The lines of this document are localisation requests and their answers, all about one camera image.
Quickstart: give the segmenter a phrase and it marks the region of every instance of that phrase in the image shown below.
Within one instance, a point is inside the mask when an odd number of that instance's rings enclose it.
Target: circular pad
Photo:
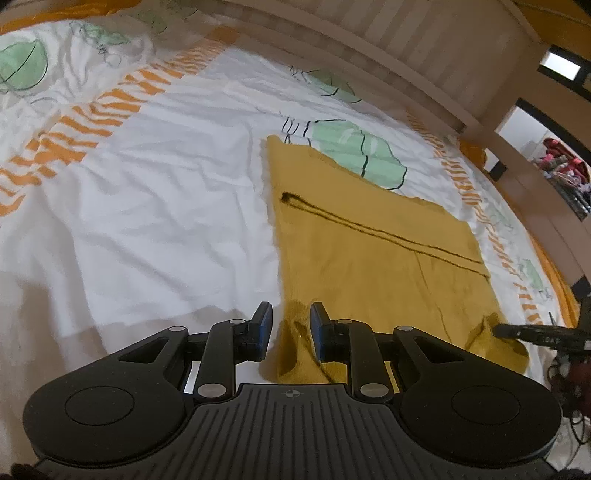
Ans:
[[[108,425],[124,418],[134,407],[134,398],[117,387],[90,387],[72,395],[66,414],[82,425]]]
[[[482,425],[500,425],[519,413],[519,400],[507,390],[476,385],[452,397],[452,407],[463,419]]]

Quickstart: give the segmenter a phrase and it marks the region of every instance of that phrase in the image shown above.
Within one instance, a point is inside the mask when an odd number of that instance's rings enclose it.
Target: yellow cloth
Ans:
[[[515,371],[519,342],[499,340],[503,322],[476,239],[442,207],[381,189],[311,147],[267,140],[281,251],[284,321],[280,382],[344,381],[341,364],[316,361],[309,308],[376,332],[413,325]]]
[[[54,12],[44,12],[5,23],[0,27],[0,35],[43,22],[110,15],[122,8],[134,7],[139,2],[140,0],[104,0],[102,2],[82,3]]]
[[[480,145],[474,145],[466,140],[459,139],[460,141],[460,152],[470,160],[479,169],[484,168],[486,163],[486,152]]]

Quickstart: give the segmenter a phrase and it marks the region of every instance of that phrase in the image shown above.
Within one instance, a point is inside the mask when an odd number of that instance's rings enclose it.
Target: black cable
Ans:
[[[548,366],[548,368],[546,369],[546,380],[549,382],[550,381],[550,369],[555,368],[556,370],[558,370],[558,364],[550,364]]]
[[[567,469],[567,468],[568,468],[568,467],[571,465],[571,463],[573,463],[573,460],[574,460],[574,459],[575,459],[575,457],[576,457],[576,456],[579,454],[579,450],[580,450],[580,448],[581,448],[581,444],[579,443],[579,444],[577,445],[577,448],[575,448],[575,450],[574,450],[574,454],[573,454],[573,456],[570,458],[569,462],[568,462],[568,463],[567,463],[567,464],[566,464],[564,467],[562,467],[562,468],[560,469],[561,471],[562,471],[562,470],[566,470],[566,469]]]
[[[588,437],[586,440],[584,440],[585,437],[585,422],[584,417],[581,415],[581,421],[578,423],[575,423],[573,420],[573,416],[574,416],[574,412],[571,413],[570,418],[569,418],[569,423],[570,423],[570,429],[573,431],[573,436],[575,438],[575,440],[577,440],[577,443],[579,445],[585,445],[586,443],[589,443],[589,441],[591,440],[591,433],[589,433]],[[583,429],[581,430],[581,436],[579,437],[579,434],[577,434],[577,430],[575,429],[575,426],[577,426],[579,423],[583,423]]]

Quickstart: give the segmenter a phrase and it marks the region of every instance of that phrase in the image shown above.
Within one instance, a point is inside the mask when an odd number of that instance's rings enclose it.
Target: ribbed grip surface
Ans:
[[[179,436],[145,459],[104,469],[42,460],[38,468],[56,480],[543,480],[552,473],[541,459],[492,470],[440,459],[410,439],[388,407],[353,400],[342,385],[244,385],[233,400],[197,408]]]

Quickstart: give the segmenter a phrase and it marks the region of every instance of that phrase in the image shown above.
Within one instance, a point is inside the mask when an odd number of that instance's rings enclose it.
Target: orange stripe pattern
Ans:
[[[488,239],[492,244],[492,248],[495,250],[497,257],[501,261],[501,265],[511,275],[516,277],[519,282],[514,282],[513,285],[519,290],[518,298],[521,303],[521,307],[524,312],[528,313],[526,317],[527,321],[532,323],[540,319],[540,314],[537,312],[538,307],[533,304],[532,297],[529,295],[528,289],[522,284],[522,278],[519,272],[515,269],[515,263],[511,257],[505,251],[505,247],[501,243],[501,239],[496,234],[495,226],[492,224],[488,215],[482,209],[482,198],[475,192],[474,185],[470,180],[468,173],[464,169],[464,166],[460,161],[451,158],[447,154],[447,150],[443,142],[433,135],[427,128],[414,116],[408,115],[408,121],[412,129],[420,134],[422,138],[427,141],[434,151],[434,155],[438,158],[443,166],[443,169],[448,173],[453,184],[456,186],[463,203],[469,205],[474,210],[476,219],[480,222],[488,231]]]
[[[0,168],[0,198],[13,198],[21,189],[38,186],[42,179],[56,176],[55,169],[47,165],[49,162],[65,165],[81,162],[88,149],[96,148],[102,138],[110,137],[114,128],[123,125],[132,113],[139,112],[151,97],[164,93],[172,81],[203,71],[238,35],[231,27],[216,27],[170,61],[151,63],[127,74],[113,89],[98,97],[100,102],[72,107],[56,123],[62,131],[38,134],[20,155],[9,159],[6,168]],[[19,195],[12,203],[0,202],[0,217],[16,211],[25,196],[26,193]]]

